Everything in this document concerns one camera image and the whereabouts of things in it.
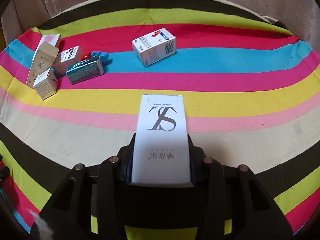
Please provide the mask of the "white red-blue medicine box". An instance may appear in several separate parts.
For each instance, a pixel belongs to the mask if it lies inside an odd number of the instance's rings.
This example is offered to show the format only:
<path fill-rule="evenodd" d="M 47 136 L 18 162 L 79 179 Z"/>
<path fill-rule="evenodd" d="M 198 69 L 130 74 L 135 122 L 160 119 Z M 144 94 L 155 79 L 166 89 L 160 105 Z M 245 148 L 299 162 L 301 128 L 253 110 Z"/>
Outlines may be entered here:
<path fill-rule="evenodd" d="M 176 37 L 161 28 L 132 41 L 132 48 L 144 67 L 176 53 Z"/>
<path fill-rule="evenodd" d="M 67 69 L 81 61 L 82 50 L 80 46 L 75 46 L 60 52 L 53 64 L 53 68 L 58 75 L 65 75 Z"/>

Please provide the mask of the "tall beige printed box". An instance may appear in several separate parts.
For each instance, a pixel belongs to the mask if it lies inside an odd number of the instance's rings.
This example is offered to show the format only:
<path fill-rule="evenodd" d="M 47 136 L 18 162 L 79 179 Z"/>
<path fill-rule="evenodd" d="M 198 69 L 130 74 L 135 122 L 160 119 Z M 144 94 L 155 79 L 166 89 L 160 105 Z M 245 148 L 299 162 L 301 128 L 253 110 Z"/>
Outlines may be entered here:
<path fill-rule="evenodd" d="M 52 46 L 46 41 L 41 43 L 38 50 L 35 52 L 31 68 L 29 69 L 29 74 L 25 83 L 28 87 L 32 88 L 37 76 L 45 72 L 54 64 L 58 53 L 59 49 L 57 47 Z"/>

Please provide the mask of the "small white cube box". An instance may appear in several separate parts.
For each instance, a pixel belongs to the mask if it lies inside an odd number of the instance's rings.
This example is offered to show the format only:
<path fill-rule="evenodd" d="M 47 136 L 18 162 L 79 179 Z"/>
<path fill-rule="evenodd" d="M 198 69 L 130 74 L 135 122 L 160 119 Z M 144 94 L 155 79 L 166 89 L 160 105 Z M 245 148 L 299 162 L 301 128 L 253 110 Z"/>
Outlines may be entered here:
<path fill-rule="evenodd" d="M 36 90 L 42 100 L 46 100 L 56 93 L 57 85 L 58 80 L 52 68 L 49 68 L 37 76 L 34 81 L 33 89 Z"/>

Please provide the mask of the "red blue toy car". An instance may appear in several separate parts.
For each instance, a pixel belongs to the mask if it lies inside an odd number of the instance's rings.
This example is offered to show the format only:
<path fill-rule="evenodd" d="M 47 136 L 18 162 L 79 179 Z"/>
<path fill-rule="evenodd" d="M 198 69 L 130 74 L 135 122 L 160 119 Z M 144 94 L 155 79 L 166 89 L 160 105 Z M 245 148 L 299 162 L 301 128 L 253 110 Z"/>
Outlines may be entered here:
<path fill-rule="evenodd" d="M 106 51 L 93 51 L 93 52 L 85 52 L 81 55 L 80 59 L 86 60 L 92 57 L 99 57 L 102 64 L 107 64 L 109 53 Z"/>

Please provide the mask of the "white pink-stained box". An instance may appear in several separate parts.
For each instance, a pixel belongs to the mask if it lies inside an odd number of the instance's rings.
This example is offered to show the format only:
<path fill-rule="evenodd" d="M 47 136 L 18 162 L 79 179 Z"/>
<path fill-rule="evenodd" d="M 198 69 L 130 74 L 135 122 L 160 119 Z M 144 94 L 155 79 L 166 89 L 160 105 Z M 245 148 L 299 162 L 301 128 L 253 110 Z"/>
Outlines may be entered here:
<path fill-rule="evenodd" d="M 61 43 L 61 35 L 60 34 L 48 34 L 48 35 L 43 35 L 36 47 L 36 50 L 34 52 L 33 58 L 34 59 L 36 52 L 38 51 L 39 47 L 43 42 L 47 42 L 48 44 L 55 46 L 56 48 L 59 48 L 60 43 Z"/>

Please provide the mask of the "teal printed box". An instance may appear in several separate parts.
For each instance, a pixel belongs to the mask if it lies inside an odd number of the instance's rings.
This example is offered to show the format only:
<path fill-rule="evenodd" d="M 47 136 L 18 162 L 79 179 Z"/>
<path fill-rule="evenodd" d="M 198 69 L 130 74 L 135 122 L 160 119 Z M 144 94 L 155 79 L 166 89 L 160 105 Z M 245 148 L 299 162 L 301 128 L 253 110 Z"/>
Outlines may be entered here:
<path fill-rule="evenodd" d="M 104 74 L 104 67 L 99 56 L 80 61 L 66 71 L 71 84 L 76 84 Z"/>

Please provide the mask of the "white TS logo box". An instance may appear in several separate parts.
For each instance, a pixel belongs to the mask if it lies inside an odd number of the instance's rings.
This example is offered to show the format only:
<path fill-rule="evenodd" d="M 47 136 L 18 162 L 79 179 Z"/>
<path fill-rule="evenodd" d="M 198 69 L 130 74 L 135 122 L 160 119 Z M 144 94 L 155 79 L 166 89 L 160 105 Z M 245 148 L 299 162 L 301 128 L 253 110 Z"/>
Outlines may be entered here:
<path fill-rule="evenodd" d="M 187 125 L 181 95 L 142 95 L 131 183 L 157 187 L 191 186 Z"/>

